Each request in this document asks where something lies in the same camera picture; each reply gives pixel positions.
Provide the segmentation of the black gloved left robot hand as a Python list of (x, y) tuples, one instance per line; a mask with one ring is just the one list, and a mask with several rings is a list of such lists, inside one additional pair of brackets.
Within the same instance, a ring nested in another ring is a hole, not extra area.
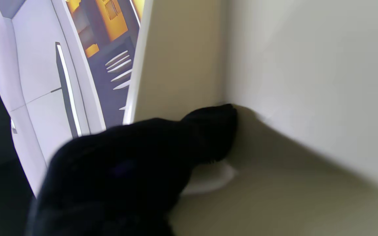
[(26, 236), (173, 236), (168, 215), (195, 167), (232, 148), (232, 104), (75, 138), (51, 159)]

